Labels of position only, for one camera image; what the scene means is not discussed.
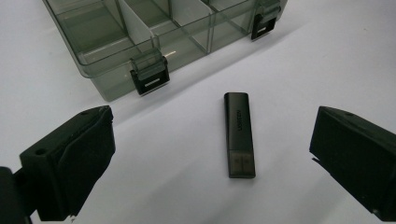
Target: black clasp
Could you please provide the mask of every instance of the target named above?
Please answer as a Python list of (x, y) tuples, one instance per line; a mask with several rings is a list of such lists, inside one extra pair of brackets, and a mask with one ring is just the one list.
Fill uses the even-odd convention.
[(134, 68), (131, 71), (132, 80), (140, 95), (154, 91), (170, 80), (168, 61), (157, 49), (132, 59), (132, 65)]

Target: clear plastic organizer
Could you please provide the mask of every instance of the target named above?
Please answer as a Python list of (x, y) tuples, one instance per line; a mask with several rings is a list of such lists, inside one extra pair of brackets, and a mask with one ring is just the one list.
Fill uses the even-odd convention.
[(274, 29), (287, 0), (43, 0), (103, 98), (153, 91), (169, 72)]

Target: box latch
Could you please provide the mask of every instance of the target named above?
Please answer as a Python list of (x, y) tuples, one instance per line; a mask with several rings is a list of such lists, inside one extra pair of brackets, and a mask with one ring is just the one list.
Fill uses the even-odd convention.
[(168, 61), (157, 49), (132, 58), (132, 80), (140, 95), (155, 91), (170, 80)]
[(251, 39), (255, 40), (274, 30), (277, 14), (280, 12), (280, 1), (270, 0), (259, 3), (256, 15), (253, 19)]

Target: usb flash drive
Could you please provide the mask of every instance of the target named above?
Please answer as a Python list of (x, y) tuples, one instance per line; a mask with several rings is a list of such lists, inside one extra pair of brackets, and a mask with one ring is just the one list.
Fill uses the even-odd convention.
[(230, 178), (254, 178), (253, 139), (248, 94), (228, 92), (224, 95), (227, 157)]

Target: white background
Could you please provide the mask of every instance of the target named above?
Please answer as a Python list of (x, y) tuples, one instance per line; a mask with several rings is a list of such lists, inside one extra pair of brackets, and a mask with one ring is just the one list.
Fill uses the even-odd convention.
[[(291, 0), (266, 37), (178, 69), (149, 95), (107, 103), (41, 1), (1, 0), (0, 165), (16, 172), (30, 145), (110, 104), (117, 152), (74, 223), (381, 223), (308, 149), (320, 105), (396, 133), (395, 21), (394, 0)], [(228, 91), (249, 94), (253, 180), (228, 178)]]

